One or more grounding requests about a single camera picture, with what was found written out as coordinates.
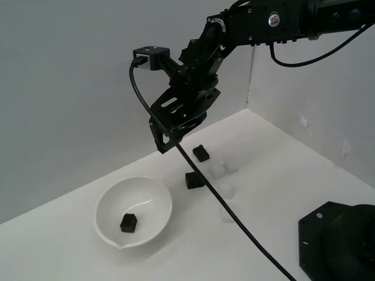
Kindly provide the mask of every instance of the robotic arm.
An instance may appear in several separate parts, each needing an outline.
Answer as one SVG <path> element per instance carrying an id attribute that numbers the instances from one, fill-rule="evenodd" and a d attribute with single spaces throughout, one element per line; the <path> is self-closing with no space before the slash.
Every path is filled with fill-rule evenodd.
<path id="1" fill-rule="evenodd" d="M 170 87 L 151 110 L 176 140 L 199 126 L 220 95 L 217 71 L 223 60 L 242 45 L 287 43 L 321 34 L 361 29 L 375 23 L 374 0 L 239 0 L 230 9 L 209 16 L 202 35 L 191 40 L 176 63 L 169 49 L 143 47 L 134 58 L 146 56 L 148 68 L 163 70 Z M 173 147 L 151 118 L 150 129 L 161 153 Z"/>

